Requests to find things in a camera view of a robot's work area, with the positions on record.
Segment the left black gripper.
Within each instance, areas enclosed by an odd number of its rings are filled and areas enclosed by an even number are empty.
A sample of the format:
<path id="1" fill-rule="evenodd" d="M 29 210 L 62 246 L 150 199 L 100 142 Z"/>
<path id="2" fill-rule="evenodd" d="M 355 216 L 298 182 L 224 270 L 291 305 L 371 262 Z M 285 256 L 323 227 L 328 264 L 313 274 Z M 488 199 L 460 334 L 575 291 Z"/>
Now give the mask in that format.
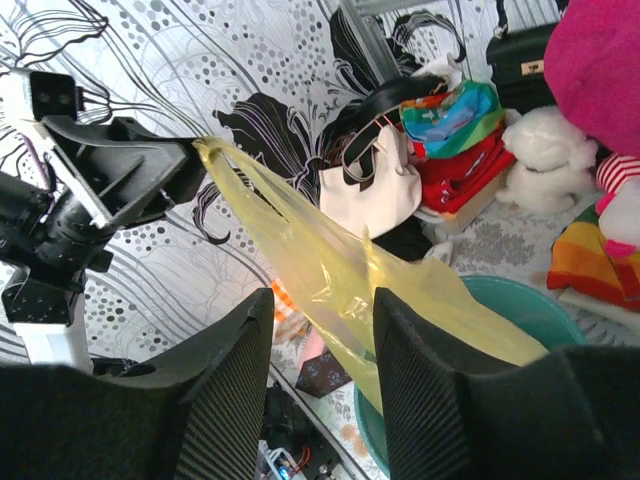
<path id="1" fill-rule="evenodd" d="M 160 137 L 130 117 L 111 125 L 44 117 L 27 122 L 27 137 L 99 228 L 161 219 L 193 200 L 205 175 L 193 137 Z"/>

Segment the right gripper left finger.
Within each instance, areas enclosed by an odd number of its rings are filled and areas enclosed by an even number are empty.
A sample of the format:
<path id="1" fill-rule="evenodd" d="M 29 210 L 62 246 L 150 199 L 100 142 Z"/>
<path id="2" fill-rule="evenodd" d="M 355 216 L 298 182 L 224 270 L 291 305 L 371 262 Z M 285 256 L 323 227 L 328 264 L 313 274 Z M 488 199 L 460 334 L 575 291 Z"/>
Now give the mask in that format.
<path id="1" fill-rule="evenodd" d="M 250 479 L 263 423 L 274 296 L 121 376 L 1 370 L 5 479 Z"/>

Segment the yellow plastic trash bag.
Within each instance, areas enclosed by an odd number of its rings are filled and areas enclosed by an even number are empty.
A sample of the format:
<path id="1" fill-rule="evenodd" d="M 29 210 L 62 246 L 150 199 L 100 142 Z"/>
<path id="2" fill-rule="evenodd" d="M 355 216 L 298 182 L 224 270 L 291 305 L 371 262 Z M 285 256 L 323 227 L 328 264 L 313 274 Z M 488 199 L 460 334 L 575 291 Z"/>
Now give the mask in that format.
<path id="1" fill-rule="evenodd" d="M 416 313 L 477 350 L 515 366 L 546 348 L 477 302 L 437 258 L 407 262 L 345 230 L 281 177 L 220 138 L 194 147 L 222 196 L 266 257 L 294 305 L 315 326 L 356 386 L 382 407 L 373 298 L 390 289 Z"/>

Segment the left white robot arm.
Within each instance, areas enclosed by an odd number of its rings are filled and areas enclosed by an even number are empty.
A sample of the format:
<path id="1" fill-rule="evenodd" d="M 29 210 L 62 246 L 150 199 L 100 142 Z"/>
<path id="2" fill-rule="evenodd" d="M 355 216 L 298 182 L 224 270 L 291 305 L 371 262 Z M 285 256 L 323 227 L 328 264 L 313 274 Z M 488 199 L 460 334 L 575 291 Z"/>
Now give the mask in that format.
<path id="1" fill-rule="evenodd" d="M 49 115 L 15 125 L 41 148 L 49 184 L 1 176 L 1 260 L 14 268 L 4 312 L 31 364 L 91 374 L 87 271 L 108 271 L 116 233 L 190 202 L 204 167 L 192 139 L 159 137 L 128 117 L 86 125 Z"/>

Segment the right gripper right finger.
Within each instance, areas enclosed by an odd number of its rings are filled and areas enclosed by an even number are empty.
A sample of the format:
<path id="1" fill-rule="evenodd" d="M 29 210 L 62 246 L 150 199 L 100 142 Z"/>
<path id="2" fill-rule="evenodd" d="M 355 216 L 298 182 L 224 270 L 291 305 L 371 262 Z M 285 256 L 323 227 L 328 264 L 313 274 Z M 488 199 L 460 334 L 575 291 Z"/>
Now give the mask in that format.
<path id="1" fill-rule="evenodd" d="M 392 478 L 638 477 L 637 348 L 565 346 L 515 367 L 386 288 L 373 320 Z"/>

